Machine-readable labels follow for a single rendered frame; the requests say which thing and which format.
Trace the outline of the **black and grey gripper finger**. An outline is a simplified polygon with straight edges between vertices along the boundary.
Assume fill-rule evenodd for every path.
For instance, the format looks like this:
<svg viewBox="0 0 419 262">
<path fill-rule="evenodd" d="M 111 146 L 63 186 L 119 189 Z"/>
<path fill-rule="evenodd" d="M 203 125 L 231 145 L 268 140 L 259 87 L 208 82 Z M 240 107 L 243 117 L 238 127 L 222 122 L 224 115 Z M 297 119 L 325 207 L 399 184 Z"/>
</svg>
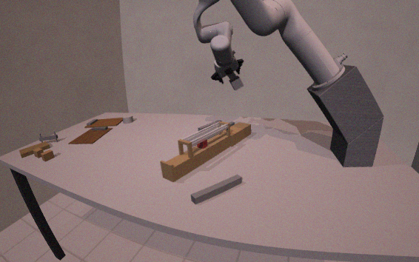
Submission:
<svg viewBox="0 0 419 262">
<path fill-rule="evenodd" d="M 238 74 L 240 74 L 240 72 L 239 72 L 240 71 L 240 67 L 242 66 L 244 60 L 243 59 L 238 59 L 237 62 L 238 62 L 238 69 L 236 70 L 236 72 Z"/>
<path fill-rule="evenodd" d="M 222 80 L 222 78 L 220 78 L 220 77 L 219 77 L 218 72 L 215 72 L 215 73 L 211 76 L 211 79 L 212 79 L 212 80 L 216 80 L 216 81 L 217 81 L 217 80 L 219 80 L 219 82 L 220 82 L 220 83 L 222 83 L 222 84 L 224 83 L 224 82 L 223 82 L 223 80 Z"/>
</svg>

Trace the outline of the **small brown wooden block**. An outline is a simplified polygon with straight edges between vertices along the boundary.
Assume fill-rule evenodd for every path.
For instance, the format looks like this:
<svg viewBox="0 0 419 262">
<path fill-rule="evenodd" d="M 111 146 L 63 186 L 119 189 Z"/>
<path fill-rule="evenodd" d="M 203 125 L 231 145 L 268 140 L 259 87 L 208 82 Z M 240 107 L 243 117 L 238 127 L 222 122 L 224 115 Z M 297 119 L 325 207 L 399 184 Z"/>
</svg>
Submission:
<svg viewBox="0 0 419 262">
<path fill-rule="evenodd" d="M 44 151 L 41 148 L 37 148 L 37 149 L 33 150 L 34 156 L 37 157 L 37 158 L 40 158 L 41 157 L 41 153 L 43 153 L 43 152 Z"/>
<path fill-rule="evenodd" d="M 49 161 L 52 158 L 55 158 L 52 150 L 48 150 L 46 152 L 41 153 L 41 157 L 42 157 L 42 160 L 45 162 Z"/>
</svg>

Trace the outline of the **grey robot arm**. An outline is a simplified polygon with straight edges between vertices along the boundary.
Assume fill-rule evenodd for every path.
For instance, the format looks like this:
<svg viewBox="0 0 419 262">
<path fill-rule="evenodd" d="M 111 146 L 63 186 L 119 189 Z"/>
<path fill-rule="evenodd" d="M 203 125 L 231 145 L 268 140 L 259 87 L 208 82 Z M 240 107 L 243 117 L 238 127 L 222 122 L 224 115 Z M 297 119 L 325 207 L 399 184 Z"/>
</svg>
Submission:
<svg viewBox="0 0 419 262">
<path fill-rule="evenodd" d="M 216 63 L 227 67 L 233 63 L 232 25 L 228 21 L 201 25 L 201 14 L 220 0 L 199 0 L 193 16 L 198 40 L 210 43 Z M 292 51 L 314 81 L 314 90 L 321 90 L 338 80 L 344 73 L 342 65 L 348 55 L 331 57 L 291 0 L 230 0 L 246 25 L 258 36 L 268 36 L 277 29 L 284 43 Z M 234 90 L 243 87 L 239 76 L 231 68 L 224 71 Z"/>
</svg>

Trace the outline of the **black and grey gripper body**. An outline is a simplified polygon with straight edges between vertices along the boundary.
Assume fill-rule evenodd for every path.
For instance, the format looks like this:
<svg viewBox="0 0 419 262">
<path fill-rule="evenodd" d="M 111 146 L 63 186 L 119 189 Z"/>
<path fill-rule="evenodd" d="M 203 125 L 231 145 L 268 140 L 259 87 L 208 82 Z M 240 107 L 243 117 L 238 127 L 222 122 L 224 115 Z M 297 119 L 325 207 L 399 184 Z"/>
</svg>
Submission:
<svg viewBox="0 0 419 262">
<path fill-rule="evenodd" d="M 220 78 L 227 76 L 227 74 L 224 72 L 225 70 L 231 68 L 233 71 L 236 71 L 238 69 L 238 62 L 235 56 L 233 58 L 233 63 L 231 63 L 231 65 L 229 65 L 228 67 L 221 67 L 216 63 L 216 61 L 214 61 L 215 71 L 218 72 Z"/>
</svg>

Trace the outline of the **short grey cylinder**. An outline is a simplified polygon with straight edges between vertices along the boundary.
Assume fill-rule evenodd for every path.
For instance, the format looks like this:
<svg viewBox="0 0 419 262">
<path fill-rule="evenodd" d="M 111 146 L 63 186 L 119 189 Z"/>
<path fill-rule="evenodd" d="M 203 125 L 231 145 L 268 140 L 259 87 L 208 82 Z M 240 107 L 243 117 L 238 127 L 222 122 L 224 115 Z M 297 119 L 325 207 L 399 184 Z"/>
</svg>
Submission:
<svg viewBox="0 0 419 262">
<path fill-rule="evenodd" d="M 122 118 L 123 118 L 123 123 L 124 124 L 128 124 L 128 123 L 132 123 L 133 122 L 133 116 L 132 115 L 125 115 Z"/>
</svg>

